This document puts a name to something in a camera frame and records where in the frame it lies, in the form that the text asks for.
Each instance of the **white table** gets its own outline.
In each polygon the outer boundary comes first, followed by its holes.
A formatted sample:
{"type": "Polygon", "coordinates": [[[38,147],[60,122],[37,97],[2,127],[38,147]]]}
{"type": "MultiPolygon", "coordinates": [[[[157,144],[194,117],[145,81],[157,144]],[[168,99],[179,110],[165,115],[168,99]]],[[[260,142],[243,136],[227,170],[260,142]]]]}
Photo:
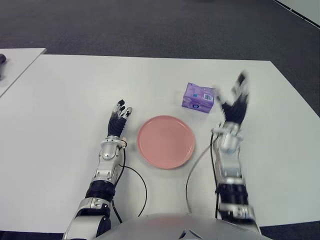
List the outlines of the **white table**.
{"type": "MultiPolygon", "coordinates": [[[[223,115],[181,107],[187,83],[230,90],[246,70],[250,100],[241,162],[260,226],[319,220],[320,119],[270,61],[41,55],[0,101],[0,230],[62,233],[85,196],[114,104],[133,107],[123,136],[127,165],[144,177],[144,214],[187,212],[188,172],[223,115]],[[194,132],[184,166],[163,170],[140,156],[136,137],[149,118],[172,115],[194,132]]],[[[194,214],[212,216],[214,179],[207,153],[192,174],[194,214]]],[[[115,204],[135,217],[144,187],[125,170],[115,204]]],[[[118,224],[111,213],[112,224],[118,224]]]]}
{"type": "Polygon", "coordinates": [[[0,49],[6,62],[0,66],[0,97],[20,77],[20,75],[46,51],[45,48],[12,48],[0,49]]]}

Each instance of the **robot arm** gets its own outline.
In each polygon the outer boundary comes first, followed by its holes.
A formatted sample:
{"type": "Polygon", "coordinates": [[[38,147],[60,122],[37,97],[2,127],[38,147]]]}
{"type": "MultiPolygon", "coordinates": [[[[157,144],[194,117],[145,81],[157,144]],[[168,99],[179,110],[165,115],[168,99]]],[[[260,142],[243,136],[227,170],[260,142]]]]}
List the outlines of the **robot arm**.
{"type": "Polygon", "coordinates": [[[243,140],[240,127],[245,118],[249,95],[248,81],[243,73],[238,77],[232,92],[235,96],[233,105],[226,103],[219,91],[216,92],[225,115],[223,126],[212,130],[218,137],[211,143],[216,156],[216,192],[220,196],[218,211],[225,221],[256,226],[239,161],[240,142],[243,140]]]}
{"type": "Polygon", "coordinates": [[[123,162],[121,149],[127,146],[120,139],[132,108],[125,109],[125,102],[119,101],[113,108],[108,124],[107,137],[101,143],[99,164],[91,180],[85,198],[80,202],[63,239],[94,239],[110,230],[110,203],[115,195],[123,162]]]}

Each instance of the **black joint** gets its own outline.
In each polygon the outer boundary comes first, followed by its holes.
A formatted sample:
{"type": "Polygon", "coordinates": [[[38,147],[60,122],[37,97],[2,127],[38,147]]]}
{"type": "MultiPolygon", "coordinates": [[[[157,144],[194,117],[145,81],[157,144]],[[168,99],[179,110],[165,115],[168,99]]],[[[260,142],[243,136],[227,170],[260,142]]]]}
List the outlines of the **black joint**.
{"type": "Polygon", "coordinates": [[[125,104],[125,101],[123,99],[121,99],[120,101],[118,101],[118,104],[120,104],[120,106],[125,104]]]}
{"type": "Polygon", "coordinates": [[[115,186],[111,182],[97,180],[90,183],[85,198],[99,198],[111,202],[115,193],[115,186]]]}
{"type": "Polygon", "coordinates": [[[123,117],[110,119],[108,125],[108,136],[120,137],[125,128],[126,122],[127,120],[123,117]]]}
{"type": "Polygon", "coordinates": [[[234,102],[232,106],[227,103],[222,104],[222,110],[224,112],[225,121],[232,122],[241,125],[245,119],[247,111],[247,102],[240,101],[240,98],[234,102]]]}
{"type": "Polygon", "coordinates": [[[111,229],[111,221],[109,217],[104,216],[101,218],[98,229],[96,231],[96,238],[104,234],[106,231],[111,229]]]}
{"type": "Polygon", "coordinates": [[[219,184],[221,203],[248,205],[248,193],[243,184],[219,184]]]}
{"type": "Polygon", "coordinates": [[[0,64],[3,64],[7,60],[6,56],[0,53],[0,64]]]}
{"type": "Polygon", "coordinates": [[[77,212],[76,217],[78,216],[107,216],[109,218],[110,208],[107,204],[102,204],[101,209],[83,208],[77,212]]]}
{"type": "Polygon", "coordinates": [[[237,79],[237,81],[239,82],[239,85],[241,85],[241,84],[244,82],[245,79],[246,79],[246,76],[245,76],[244,73],[242,72],[242,73],[239,75],[238,79],[237,79]]]}
{"type": "Polygon", "coordinates": [[[235,218],[232,211],[221,211],[219,210],[221,219],[233,224],[252,224],[255,223],[252,219],[240,219],[235,218]]]}

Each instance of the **tissue box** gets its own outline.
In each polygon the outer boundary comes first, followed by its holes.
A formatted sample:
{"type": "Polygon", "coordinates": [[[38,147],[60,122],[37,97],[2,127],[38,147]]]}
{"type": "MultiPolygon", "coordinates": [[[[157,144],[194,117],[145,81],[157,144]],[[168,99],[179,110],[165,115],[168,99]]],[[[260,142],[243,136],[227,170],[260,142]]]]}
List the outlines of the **tissue box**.
{"type": "Polygon", "coordinates": [[[214,105],[214,89],[188,83],[183,95],[182,107],[209,113],[214,105]]]}

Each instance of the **pink plate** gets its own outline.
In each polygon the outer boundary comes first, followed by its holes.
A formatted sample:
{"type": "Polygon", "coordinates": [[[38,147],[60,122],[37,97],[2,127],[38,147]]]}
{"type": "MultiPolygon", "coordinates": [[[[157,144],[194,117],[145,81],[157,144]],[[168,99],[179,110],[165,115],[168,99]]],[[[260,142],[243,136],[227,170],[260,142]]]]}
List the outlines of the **pink plate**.
{"type": "Polygon", "coordinates": [[[140,128],[137,145],[141,155],[153,166],[173,169],[184,164],[195,149],[191,128],[173,116],[156,116],[140,128]]]}

